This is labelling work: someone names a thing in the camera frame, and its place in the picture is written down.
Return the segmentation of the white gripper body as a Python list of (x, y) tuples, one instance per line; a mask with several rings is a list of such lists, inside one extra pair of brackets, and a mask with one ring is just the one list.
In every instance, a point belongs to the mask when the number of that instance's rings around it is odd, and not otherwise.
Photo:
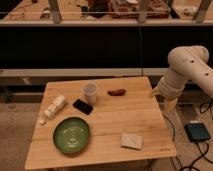
[(159, 89), (160, 94), (167, 100), (174, 100), (178, 98), (183, 91), (182, 88), (174, 88), (169, 85), (164, 78), (161, 78), (158, 82), (157, 88)]

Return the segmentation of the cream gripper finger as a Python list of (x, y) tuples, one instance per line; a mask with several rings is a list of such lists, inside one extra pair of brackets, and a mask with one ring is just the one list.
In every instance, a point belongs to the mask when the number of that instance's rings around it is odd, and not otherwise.
[(175, 108), (176, 104), (177, 104), (177, 100), (176, 99), (174, 99), (172, 101), (165, 100), (164, 101), (164, 110), (165, 110), (165, 112), (172, 111)]
[(149, 94), (149, 98), (153, 98), (156, 95), (160, 94), (160, 90), (158, 87), (155, 87), (154, 89), (151, 90), (150, 94)]

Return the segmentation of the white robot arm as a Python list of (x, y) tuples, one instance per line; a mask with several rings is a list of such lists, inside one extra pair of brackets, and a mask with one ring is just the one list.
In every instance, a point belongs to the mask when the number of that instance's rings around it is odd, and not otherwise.
[(207, 65), (208, 49), (204, 46), (179, 46), (168, 54), (169, 68), (149, 97), (164, 97), (164, 110), (170, 112), (177, 104), (185, 84), (191, 80), (213, 99), (213, 69)]

